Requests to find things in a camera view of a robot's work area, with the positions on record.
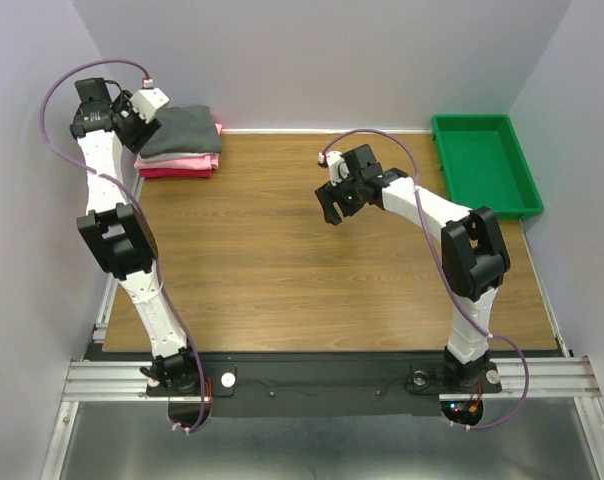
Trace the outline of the dark grey t-shirt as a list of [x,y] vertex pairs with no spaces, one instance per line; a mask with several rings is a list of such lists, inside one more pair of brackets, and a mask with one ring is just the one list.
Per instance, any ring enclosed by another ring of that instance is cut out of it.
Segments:
[[222,140],[206,105],[169,107],[161,110],[156,119],[158,130],[143,146],[143,158],[169,153],[220,153]]

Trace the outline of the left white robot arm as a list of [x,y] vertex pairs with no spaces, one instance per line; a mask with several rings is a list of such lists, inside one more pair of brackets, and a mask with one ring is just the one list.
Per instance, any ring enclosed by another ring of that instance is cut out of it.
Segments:
[[133,194],[122,184],[122,154],[139,152],[159,129],[168,97],[151,80],[140,90],[109,92],[102,77],[78,80],[80,104],[70,125],[88,169],[86,212],[77,229],[100,268],[127,293],[148,335],[152,363],[142,374],[152,387],[197,395],[205,371],[173,311],[158,275],[158,248]]

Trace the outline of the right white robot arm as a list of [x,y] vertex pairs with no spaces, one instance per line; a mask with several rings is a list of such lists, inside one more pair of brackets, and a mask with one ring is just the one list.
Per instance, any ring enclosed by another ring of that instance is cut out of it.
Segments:
[[466,389],[488,365],[493,303],[510,268],[495,213],[452,203],[406,172],[384,169],[369,145],[322,152],[318,164],[328,172],[315,191],[327,223],[338,225],[374,205],[422,228],[453,303],[442,378],[454,390]]

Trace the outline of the white folded t-shirt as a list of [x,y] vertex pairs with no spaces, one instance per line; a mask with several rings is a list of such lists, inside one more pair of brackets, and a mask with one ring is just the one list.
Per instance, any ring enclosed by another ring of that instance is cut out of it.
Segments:
[[164,162],[164,161],[172,161],[180,158],[188,157],[187,153],[183,152],[171,152],[171,153],[162,153],[152,156],[144,157],[142,155],[137,156],[137,160],[142,163],[156,163],[156,162]]

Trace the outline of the red folded t-shirt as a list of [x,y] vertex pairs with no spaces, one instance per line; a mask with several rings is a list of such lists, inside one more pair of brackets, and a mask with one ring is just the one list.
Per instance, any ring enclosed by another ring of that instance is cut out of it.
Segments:
[[151,168],[140,169],[138,171],[142,178],[161,179],[161,178],[210,178],[213,174],[212,169],[192,170],[175,168]]

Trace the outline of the pink folded t-shirt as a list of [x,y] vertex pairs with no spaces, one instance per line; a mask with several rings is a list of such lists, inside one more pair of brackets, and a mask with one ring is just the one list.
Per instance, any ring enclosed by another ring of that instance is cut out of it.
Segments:
[[192,170],[204,170],[212,169],[215,170],[219,167],[219,153],[187,153],[188,157],[156,162],[156,163],[142,163],[135,160],[134,167],[137,170],[140,169],[151,169],[151,168],[175,168],[175,169],[192,169]]

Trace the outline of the green plastic tray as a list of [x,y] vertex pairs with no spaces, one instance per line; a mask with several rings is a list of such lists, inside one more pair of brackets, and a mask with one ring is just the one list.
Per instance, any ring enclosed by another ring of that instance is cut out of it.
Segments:
[[435,115],[432,138],[452,202],[489,207],[500,219],[524,220],[544,211],[508,116]]

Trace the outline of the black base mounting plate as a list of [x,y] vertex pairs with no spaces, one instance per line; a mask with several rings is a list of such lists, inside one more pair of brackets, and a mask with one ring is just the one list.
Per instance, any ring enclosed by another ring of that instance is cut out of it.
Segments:
[[460,366],[441,351],[203,353],[203,371],[183,356],[156,360],[141,373],[150,397],[169,399],[173,417],[198,410],[228,418],[479,411],[478,397],[502,387],[483,357]]

